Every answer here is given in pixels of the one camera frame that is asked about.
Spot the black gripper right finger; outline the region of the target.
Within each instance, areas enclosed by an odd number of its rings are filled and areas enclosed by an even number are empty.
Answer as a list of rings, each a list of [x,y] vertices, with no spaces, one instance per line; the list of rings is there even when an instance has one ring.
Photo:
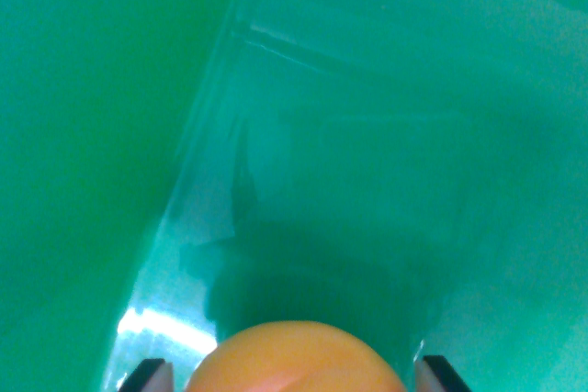
[[[471,392],[443,355],[425,355],[414,362],[417,392]]]

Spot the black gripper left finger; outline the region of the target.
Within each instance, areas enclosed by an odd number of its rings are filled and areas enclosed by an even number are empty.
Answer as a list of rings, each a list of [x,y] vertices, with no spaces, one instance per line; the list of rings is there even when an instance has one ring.
[[[119,392],[173,392],[174,367],[164,358],[143,359],[119,388]]]

